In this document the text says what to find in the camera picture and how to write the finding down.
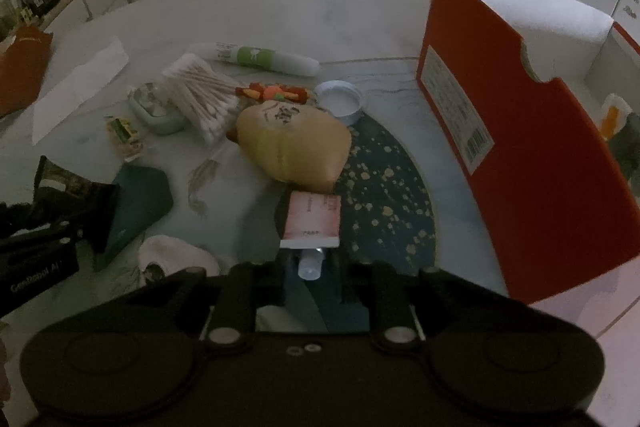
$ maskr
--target white marble tabletop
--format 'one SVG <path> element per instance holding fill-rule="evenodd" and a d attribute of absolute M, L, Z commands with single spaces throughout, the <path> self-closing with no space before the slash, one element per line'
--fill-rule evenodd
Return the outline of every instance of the white marble tabletop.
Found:
<path fill-rule="evenodd" d="M 40 154 L 95 181 L 111 182 L 121 161 L 107 142 L 102 117 L 130 114 L 127 87 L 153 81 L 194 42 L 234 42 L 308 55 L 322 63 L 318 78 L 303 79 L 216 65 L 251 81 L 286 82 L 313 87 L 346 78 L 366 92 L 368 112 L 404 144 L 420 170 L 436 213 L 437 261 L 451 272 L 506 293 L 491 241 L 462 170 L 437 120 L 414 80 L 430 0 L 142 0 L 54 39 L 54 54 L 41 96 L 71 70 L 105 48 L 117 36 L 129 64 L 114 81 L 45 137 L 30 145 L 33 109 L 0 121 L 0 198 L 29 201 Z M 193 131 L 168 137 L 148 136 L 144 165 L 158 166 L 170 178 L 175 206 L 148 231 L 180 237 L 214 253 L 240 261 L 263 258 L 263 251 L 242 238 L 242 224 L 279 198 L 281 187 L 232 148 L 204 198 L 205 218 L 189 214 L 187 179 L 212 151 Z M 257 202 L 268 202 L 258 205 Z M 264 249 L 277 250 L 273 227 L 264 229 Z M 116 259 L 107 274 L 94 276 L 81 255 L 79 274 L 12 314 L 12 327 L 25 337 L 47 323 L 113 297 L 105 278 L 127 269 L 139 242 Z M 83 295 L 79 302 L 78 295 Z M 17 374 L 10 376 L 22 400 L 6 412 L 21 425 L 33 416 Z"/>

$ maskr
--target black robotic device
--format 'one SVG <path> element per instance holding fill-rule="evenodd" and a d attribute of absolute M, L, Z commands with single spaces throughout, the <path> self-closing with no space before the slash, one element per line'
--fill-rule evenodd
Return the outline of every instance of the black robotic device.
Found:
<path fill-rule="evenodd" d="M 584 411 L 604 357 L 576 326 L 445 271 L 374 263 L 341 275 L 369 333 L 256 332 L 288 262 L 186 269 L 41 331 L 20 361 L 34 425 L 597 425 Z"/>

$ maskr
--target white bottle cap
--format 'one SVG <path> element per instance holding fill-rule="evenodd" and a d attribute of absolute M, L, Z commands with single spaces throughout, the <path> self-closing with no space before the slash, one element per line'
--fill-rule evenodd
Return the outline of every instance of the white bottle cap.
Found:
<path fill-rule="evenodd" d="M 321 248 L 311 248 L 300 252 L 300 263 L 298 264 L 298 275 L 305 281 L 315 281 L 320 279 L 322 273 L 322 261 L 324 252 Z"/>

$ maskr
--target dark green placemat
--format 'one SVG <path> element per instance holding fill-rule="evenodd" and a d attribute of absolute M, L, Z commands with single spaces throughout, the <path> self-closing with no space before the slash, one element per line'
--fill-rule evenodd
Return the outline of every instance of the dark green placemat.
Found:
<path fill-rule="evenodd" d="M 433 266 L 436 233 L 429 193 L 402 145 L 367 114 L 335 194 L 342 197 L 340 247 L 354 261 L 383 261 L 414 275 Z"/>

